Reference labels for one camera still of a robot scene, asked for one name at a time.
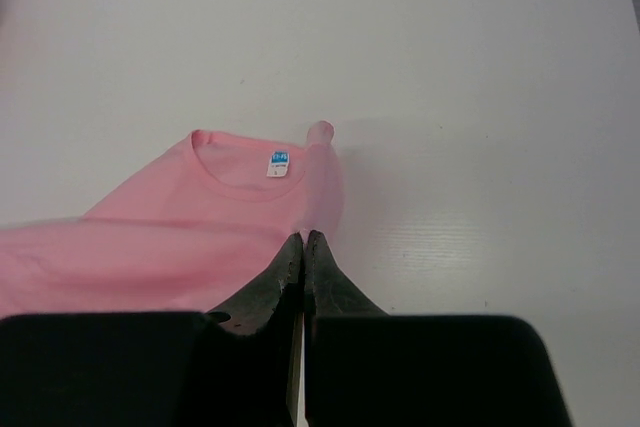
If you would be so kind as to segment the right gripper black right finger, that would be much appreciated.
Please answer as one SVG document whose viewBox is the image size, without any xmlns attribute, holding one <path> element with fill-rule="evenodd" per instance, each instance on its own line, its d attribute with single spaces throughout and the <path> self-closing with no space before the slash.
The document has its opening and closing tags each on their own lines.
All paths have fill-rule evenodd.
<svg viewBox="0 0 640 427">
<path fill-rule="evenodd" d="M 568 426 L 544 342 L 504 315 L 390 315 L 304 254 L 305 416 L 312 426 Z"/>
</svg>

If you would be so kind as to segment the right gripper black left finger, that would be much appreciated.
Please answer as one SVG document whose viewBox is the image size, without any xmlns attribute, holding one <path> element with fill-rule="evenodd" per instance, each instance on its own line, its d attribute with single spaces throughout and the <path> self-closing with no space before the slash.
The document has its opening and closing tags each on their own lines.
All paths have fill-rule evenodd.
<svg viewBox="0 0 640 427">
<path fill-rule="evenodd" d="M 5 426 L 291 426 L 303 242 L 206 312 L 1 323 Z"/>
</svg>

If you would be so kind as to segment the pink t shirt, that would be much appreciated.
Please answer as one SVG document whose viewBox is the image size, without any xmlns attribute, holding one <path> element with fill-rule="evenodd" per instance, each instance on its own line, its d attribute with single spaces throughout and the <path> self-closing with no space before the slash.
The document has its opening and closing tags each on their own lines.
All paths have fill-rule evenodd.
<svg viewBox="0 0 640 427">
<path fill-rule="evenodd" d="M 286 239 L 336 231 L 333 126 L 303 145 L 196 130 L 74 219 L 1 233 L 1 313 L 207 311 Z"/>
</svg>

